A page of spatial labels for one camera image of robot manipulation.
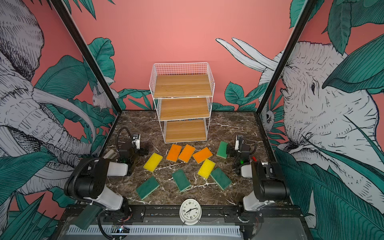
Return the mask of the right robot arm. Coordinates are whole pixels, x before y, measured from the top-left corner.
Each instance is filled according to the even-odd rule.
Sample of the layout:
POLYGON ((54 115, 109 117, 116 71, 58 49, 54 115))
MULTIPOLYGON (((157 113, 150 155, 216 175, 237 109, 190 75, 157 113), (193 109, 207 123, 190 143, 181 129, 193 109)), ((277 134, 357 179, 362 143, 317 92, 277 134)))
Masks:
POLYGON ((247 212, 257 212, 267 205, 286 202, 290 198, 281 166, 277 162, 257 160, 252 155, 254 152, 250 145, 244 143, 228 146, 226 150, 227 155, 234 158, 234 172, 253 181, 252 192, 243 198, 243 208, 247 212))

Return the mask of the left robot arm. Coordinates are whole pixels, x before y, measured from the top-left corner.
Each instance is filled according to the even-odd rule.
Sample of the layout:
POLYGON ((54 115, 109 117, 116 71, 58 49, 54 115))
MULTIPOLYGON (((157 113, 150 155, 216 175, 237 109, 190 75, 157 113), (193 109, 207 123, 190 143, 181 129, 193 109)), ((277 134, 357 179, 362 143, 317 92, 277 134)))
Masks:
POLYGON ((64 186, 64 193, 77 201, 95 204, 107 211, 128 212, 127 200, 106 185, 108 177, 127 177, 133 173, 135 160, 148 154, 141 147, 141 135, 122 127, 116 137, 117 161, 105 158, 82 159, 64 186))

